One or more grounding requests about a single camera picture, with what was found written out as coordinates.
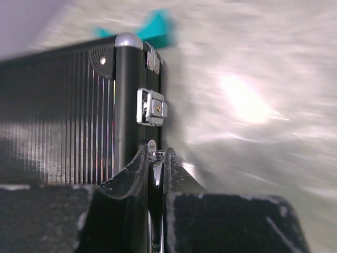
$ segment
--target metal clip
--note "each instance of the metal clip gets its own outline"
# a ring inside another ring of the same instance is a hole
[[[147,53],[146,65],[147,68],[154,73],[159,74],[160,71],[160,60],[157,57],[157,53],[153,46],[151,46],[148,42],[147,45],[150,47],[150,51]]]
[[[162,94],[140,88],[137,91],[136,120],[140,125],[161,127],[167,117],[167,104]]]

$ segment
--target metal corner cap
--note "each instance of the metal corner cap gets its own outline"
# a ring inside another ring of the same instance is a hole
[[[135,34],[133,33],[122,33],[117,35],[115,40],[115,46],[130,46],[139,48],[140,50],[143,50],[143,41]]]

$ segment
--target rivet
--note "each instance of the rivet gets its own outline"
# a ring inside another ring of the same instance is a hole
[[[100,65],[104,65],[106,63],[106,58],[104,56],[102,56],[100,58]]]

